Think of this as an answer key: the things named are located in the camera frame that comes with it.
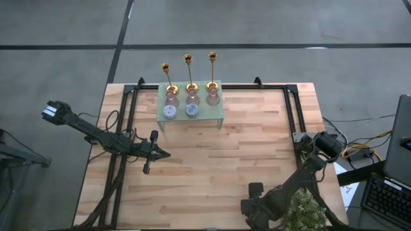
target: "butcher block tabletop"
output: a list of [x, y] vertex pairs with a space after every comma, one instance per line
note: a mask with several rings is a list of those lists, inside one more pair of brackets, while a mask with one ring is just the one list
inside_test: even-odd
[[[314, 84], [297, 86], [307, 131], [323, 131]], [[119, 110], [123, 87], [124, 84], [107, 85], [99, 128], [104, 129], [110, 112]], [[292, 94], [290, 97], [299, 131]], [[133, 125], [138, 136], [149, 137], [152, 130], [159, 130], [156, 110], [157, 90], [139, 90]], [[249, 229], [240, 210], [240, 201], [248, 198], [248, 184], [263, 182], [266, 193], [283, 184], [297, 169], [284, 93], [275, 89], [223, 90], [223, 110], [221, 130], [216, 121], [168, 123], [165, 132], [159, 132], [158, 145], [171, 157], [152, 163], [149, 175], [142, 172], [145, 159], [127, 163], [117, 228]], [[102, 151], [101, 146], [93, 146], [90, 158]], [[74, 225], [83, 222], [102, 198], [109, 162], [110, 154], [106, 153], [92, 160], [87, 169], [79, 169], [85, 171], [85, 179]], [[326, 168], [319, 189], [331, 210], [347, 223], [332, 164]]]

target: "white paper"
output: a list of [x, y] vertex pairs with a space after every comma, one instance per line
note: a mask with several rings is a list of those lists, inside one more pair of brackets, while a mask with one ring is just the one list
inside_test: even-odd
[[[341, 165], [339, 165], [337, 163], [334, 163], [334, 168], [335, 168], [335, 172], [337, 174], [345, 173], [347, 171]], [[353, 184], [350, 184], [350, 185], [340, 187], [342, 200], [344, 202], [345, 211], [347, 211], [347, 209], [348, 209], [347, 206], [349, 206], [349, 204], [351, 203], [351, 200], [354, 197], [354, 193], [357, 190], [358, 184], [359, 183], [353, 183]]]

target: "potted plant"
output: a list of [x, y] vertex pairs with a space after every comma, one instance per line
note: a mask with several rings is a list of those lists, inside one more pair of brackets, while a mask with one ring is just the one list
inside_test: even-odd
[[309, 191], [299, 189], [291, 199], [282, 224], [285, 231], [327, 230], [325, 209], [314, 200]]

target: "computer monitor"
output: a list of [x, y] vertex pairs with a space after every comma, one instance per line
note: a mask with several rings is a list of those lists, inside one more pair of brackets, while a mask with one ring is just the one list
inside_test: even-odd
[[384, 173], [411, 187], [411, 96], [399, 97]]

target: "concrete floor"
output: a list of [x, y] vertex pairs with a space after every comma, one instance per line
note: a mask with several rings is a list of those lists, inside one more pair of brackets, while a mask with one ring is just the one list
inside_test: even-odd
[[[136, 1], [125, 44], [411, 42], [400, 0]], [[127, 0], [0, 1], [0, 45], [115, 44]], [[208, 50], [122, 51], [114, 83], [206, 80]], [[224, 82], [314, 82], [322, 114], [358, 119], [395, 112], [409, 94], [411, 49], [217, 50]], [[41, 119], [48, 100], [98, 114], [114, 51], [0, 51], [0, 127], [53, 159], [32, 167], [12, 230], [70, 227], [90, 146], [71, 128]], [[336, 124], [350, 140], [384, 132], [393, 118]], [[378, 148], [385, 156], [387, 146]], [[367, 160], [357, 165], [369, 164]]]

